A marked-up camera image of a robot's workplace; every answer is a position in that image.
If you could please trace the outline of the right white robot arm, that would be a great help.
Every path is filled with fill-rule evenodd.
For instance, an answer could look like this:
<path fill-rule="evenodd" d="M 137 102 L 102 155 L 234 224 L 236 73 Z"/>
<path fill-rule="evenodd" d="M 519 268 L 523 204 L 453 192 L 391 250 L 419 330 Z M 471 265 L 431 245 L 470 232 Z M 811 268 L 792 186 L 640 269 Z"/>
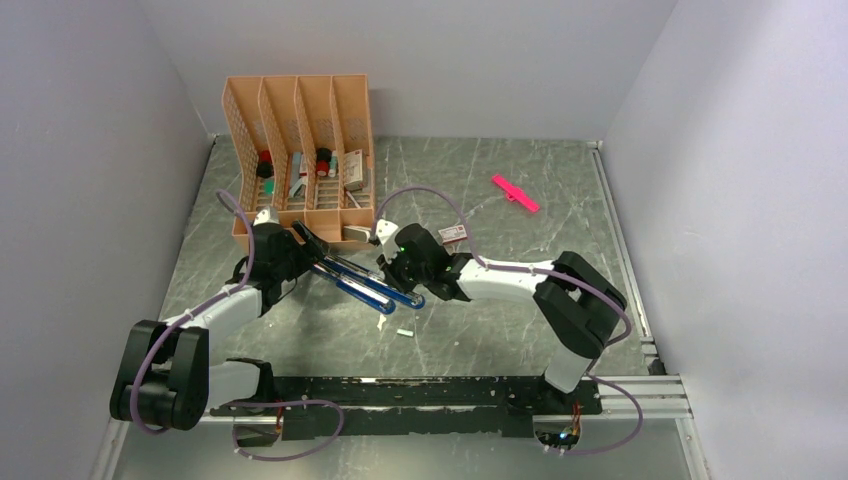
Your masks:
<path fill-rule="evenodd" d="M 583 257 L 566 251 L 541 263 L 476 259 L 450 253 L 421 225 L 380 220 L 378 265 L 387 283 L 410 293 L 426 288 L 443 301 L 505 300 L 534 305 L 560 345 L 545 369 L 539 398 L 562 414 L 578 399 L 577 384 L 600 358 L 621 321 L 625 297 Z"/>

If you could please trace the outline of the red white staple box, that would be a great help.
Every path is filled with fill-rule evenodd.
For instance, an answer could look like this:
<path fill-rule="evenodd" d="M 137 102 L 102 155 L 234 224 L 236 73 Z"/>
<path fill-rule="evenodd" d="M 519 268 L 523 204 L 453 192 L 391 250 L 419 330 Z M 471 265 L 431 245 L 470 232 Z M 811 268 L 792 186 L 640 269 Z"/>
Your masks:
<path fill-rule="evenodd" d="M 464 225 L 454 225 L 438 230 L 443 245 L 451 245 L 465 241 L 469 238 Z"/>

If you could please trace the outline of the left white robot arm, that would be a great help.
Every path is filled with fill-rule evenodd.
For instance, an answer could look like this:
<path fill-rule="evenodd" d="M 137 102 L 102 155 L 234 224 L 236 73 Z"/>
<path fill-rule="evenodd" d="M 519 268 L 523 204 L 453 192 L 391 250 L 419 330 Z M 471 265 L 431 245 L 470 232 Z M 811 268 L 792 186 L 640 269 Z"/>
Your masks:
<path fill-rule="evenodd" d="M 249 254 L 212 298 L 166 321 L 141 320 L 130 330 L 109 401 L 115 420 L 146 431 L 190 430 L 203 414 L 231 402 L 261 416 L 278 398 L 272 367 L 230 358 L 211 365 L 210 350 L 261 318 L 283 297 L 283 286 L 309 272 L 328 251 L 302 222 L 255 225 Z"/>

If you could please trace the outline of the blue stapler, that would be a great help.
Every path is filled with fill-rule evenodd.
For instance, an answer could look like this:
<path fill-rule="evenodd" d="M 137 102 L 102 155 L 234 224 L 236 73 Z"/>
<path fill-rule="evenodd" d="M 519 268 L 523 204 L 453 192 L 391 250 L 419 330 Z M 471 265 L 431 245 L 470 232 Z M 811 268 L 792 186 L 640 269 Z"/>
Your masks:
<path fill-rule="evenodd" d="M 382 295 L 391 298 L 396 305 L 401 304 L 412 309 L 422 309 L 426 303 L 425 298 L 421 294 L 415 292 L 407 294 L 395 290 L 390 285 L 388 285 L 377 273 L 342 257 L 328 254 L 320 262 L 320 264 L 329 269 L 354 278 L 365 286 L 370 287 L 373 290 L 376 290 L 378 293 L 381 293 Z"/>
<path fill-rule="evenodd" d="M 339 290 L 368 305 L 383 315 L 389 315 L 396 309 L 396 304 L 391 298 L 365 286 L 354 278 L 329 269 L 321 264 L 313 265 L 312 271 L 322 278 L 330 281 Z"/>

